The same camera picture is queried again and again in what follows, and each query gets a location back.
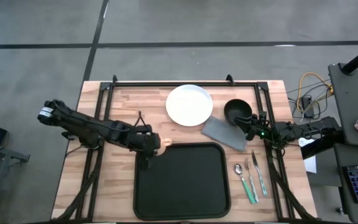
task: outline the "white paper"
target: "white paper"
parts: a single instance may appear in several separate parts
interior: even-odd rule
[[[314,139],[305,139],[299,138],[299,146],[305,146],[311,142],[314,142]],[[316,167],[316,156],[312,156],[310,158],[304,159],[303,162],[305,163],[305,168],[307,172],[317,174],[317,167]]]

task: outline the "black bowl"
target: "black bowl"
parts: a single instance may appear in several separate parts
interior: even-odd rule
[[[252,109],[244,100],[234,99],[224,105],[224,117],[229,124],[236,126],[234,118],[249,118],[252,116]]]

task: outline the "wooden table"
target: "wooden table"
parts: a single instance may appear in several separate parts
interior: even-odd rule
[[[100,82],[84,82],[81,91],[78,111],[89,116],[94,115]],[[268,81],[273,112],[276,121],[293,121],[290,106],[287,100],[284,82],[281,80]],[[180,142],[211,142],[209,137],[201,134],[203,124],[195,127],[184,127],[174,123],[165,110],[165,100],[174,87],[123,87],[114,88],[110,119],[119,119],[127,123],[134,123],[140,110],[147,124],[151,124],[153,131],[162,134],[164,138]],[[254,89],[251,87],[204,87],[213,99],[213,113],[216,118],[224,120],[223,107],[227,101],[240,98],[251,105],[252,111],[257,113],[257,103]],[[266,109],[264,95],[262,103]],[[79,146],[79,142],[71,142],[68,150]],[[195,222],[274,222],[277,220],[272,197],[272,188],[267,168],[265,148],[262,140],[255,138],[248,142],[245,152],[238,152],[222,144],[226,153],[227,172],[231,193],[230,212],[222,218],[210,220],[194,220]],[[234,173],[234,164],[250,160],[251,149],[256,153],[259,167],[264,177],[268,196],[263,197],[257,178],[257,172],[252,166],[251,174],[254,177],[255,187],[259,196],[259,203],[251,205],[246,197],[244,187],[237,174]],[[63,172],[58,187],[52,218],[58,217],[71,203],[78,193],[83,175],[86,158],[86,149],[71,153],[63,166]],[[94,222],[141,222],[132,209],[134,191],[134,161],[135,153],[129,152],[112,144],[105,144],[103,162],[101,166],[98,194],[94,211]],[[288,146],[284,157],[288,181],[291,191],[306,210],[316,216],[316,209],[306,176],[305,166],[300,148]],[[86,198],[84,211],[88,211]],[[284,216],[287,217],[284,196],[280,190],[280,200]]]

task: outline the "concrete floor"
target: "concrete floor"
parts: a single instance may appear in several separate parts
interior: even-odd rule
[[[0,0],[0,44],[92,43],[103,0]],[[358,0],[110,1],[100,43],[358,40]],[[76,106],[89,49],[0,50],[0,127],[9,148],[31,154],[12,169],[0,194],[0,223],[50,218],[67,141],[36,117],[45,100]],[[328,79],[330,63],[358,46],[98,49],[90,80],[284,80],[305,72]],[[318,82],[306,78],[304,85]],[[316,90],[317,96],[323,88]],[[296,92],[289,94],[296,98]],[[334,98],[323,116],[339,120]],[[312,185],[318,216],[349,221],[334,187]]]

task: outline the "gray cloth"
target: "gray cloth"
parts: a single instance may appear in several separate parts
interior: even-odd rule
[[[237,151],[244,152],[246,150],[246,135],[239,127],[231,126],[226,121],[209,117],[201,133]]]

